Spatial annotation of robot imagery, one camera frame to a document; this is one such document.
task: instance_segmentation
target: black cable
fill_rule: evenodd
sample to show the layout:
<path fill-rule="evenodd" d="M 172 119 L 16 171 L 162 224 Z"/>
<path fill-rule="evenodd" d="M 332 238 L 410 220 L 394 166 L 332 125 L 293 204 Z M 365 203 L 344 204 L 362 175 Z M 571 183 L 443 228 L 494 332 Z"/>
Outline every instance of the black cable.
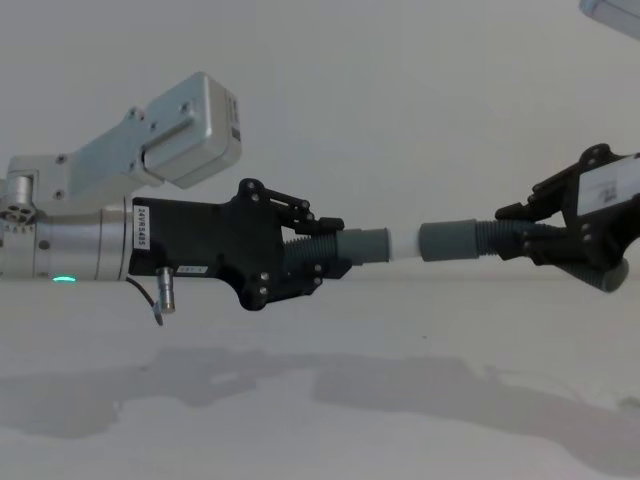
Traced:
<path fill-rule="evenodd" d="M 129 282 L 134 287 L 136 287 L 138 289 L 138 291 L 142 294 L 142 296 L 145 298 L 145 300 L 151 306 L 151 310 L 153 311 L 153 316 L 156 319 L 156 323 L 162 327 L 164 325 L 164 320 L 162 319 L 162 314 L 160 314 L 160 312 L 156 311 L 156 308 L 155 308 L 156 303 L 153 301 L 153 298 L 151 298 L 151 295 L 149 295 L 149 292 L 147 292 L 142 285 L 140 285 L 138 282 L 136 282 L 131 277 L 127 277 L 126 281 Z"/>

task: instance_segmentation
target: black bracket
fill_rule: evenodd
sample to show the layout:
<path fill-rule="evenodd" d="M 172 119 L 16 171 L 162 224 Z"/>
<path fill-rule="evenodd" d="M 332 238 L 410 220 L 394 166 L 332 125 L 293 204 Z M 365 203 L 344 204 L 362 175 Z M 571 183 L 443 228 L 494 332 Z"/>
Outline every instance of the black bracket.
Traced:
<path fill-rule="evenodd" d="M 497 220 L 535 223 L 561 212 L 565 222 L 563 228 L 532 228 L 514 235 L 512 242 L 499 246 L 501 257 L 525 256 L 536 265 L 585 264 L 600 271 L 617 267 L 640 236 L 640 197 L 618 203 L 615 185 L 603 185 L 602 208 L 579 215 L 578 204 L 582 175 L 625 158 L 629 156 L 615 155 L 607 144 L 595 145 L 576 164 L 535 185 L 526 205 L 498 210 Z"/>
<path fill-rule="evenodd" d="M 148 207 L 151 227 L 150 248 L 134 249 L 130 275 L 155 276 L 157 268 L 171 267 L 176 277 L 217 278 L 235 290 L 247 310 L 311 295 L 323 279 L 341 278 L 352 266 L 347 259 L 318 258 L 285 268 L 283 228 L 305 237 L 335 236 L 344 222 L 316 218 L 307 200 L 269 190 L 255 179 L 240 182 L 224 204 L 148 198 L 133 203 Z"/>

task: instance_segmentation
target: gray rubber fitting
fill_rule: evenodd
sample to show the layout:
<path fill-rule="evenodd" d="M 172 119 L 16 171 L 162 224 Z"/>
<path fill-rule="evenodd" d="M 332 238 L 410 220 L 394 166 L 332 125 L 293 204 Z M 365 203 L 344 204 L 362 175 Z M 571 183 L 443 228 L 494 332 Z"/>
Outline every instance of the gray rubber fitting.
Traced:
<path fill-rule="evenodd" d="M 476 221 L 425 223 L 419 233 L 420 255 L 425 262 L 479 258 Z"/>
<path fill-rule="evenodd" d="M 391 257 L 389 231 L 344 230 L 336 234 L 338 258 L 348 258 L 353 265 L 388 262 Z"/>

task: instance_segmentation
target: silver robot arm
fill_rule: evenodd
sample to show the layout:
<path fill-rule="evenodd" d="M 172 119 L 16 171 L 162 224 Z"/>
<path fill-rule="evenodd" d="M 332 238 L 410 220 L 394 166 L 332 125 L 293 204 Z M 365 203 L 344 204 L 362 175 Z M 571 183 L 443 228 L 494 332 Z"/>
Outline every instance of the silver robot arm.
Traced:
<path fill-rule="evenodd" d="M 635 0 L 581 0 L 580 9 L 595 21 L 640 40 L 640 3 Z"/>
<path fill-rule="evenodd" d="M 123 280 L 130 194 L 189 188 L 241 154 L 236 97 L 196 73 L 72 153 L 18 156 L 0 183 L 3 278 Z"/>

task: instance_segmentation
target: green led light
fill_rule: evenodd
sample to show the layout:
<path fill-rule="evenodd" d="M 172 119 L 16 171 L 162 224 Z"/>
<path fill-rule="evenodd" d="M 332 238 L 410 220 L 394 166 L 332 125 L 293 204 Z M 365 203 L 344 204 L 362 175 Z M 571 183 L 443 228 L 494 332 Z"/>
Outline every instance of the green led light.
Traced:
<path fill-rule="evenodd" d="M 54 277 L 53 281 L 56 283 L 75 283 L 76 279 L 73 277 L 61 276 L 61 277 Z"/>

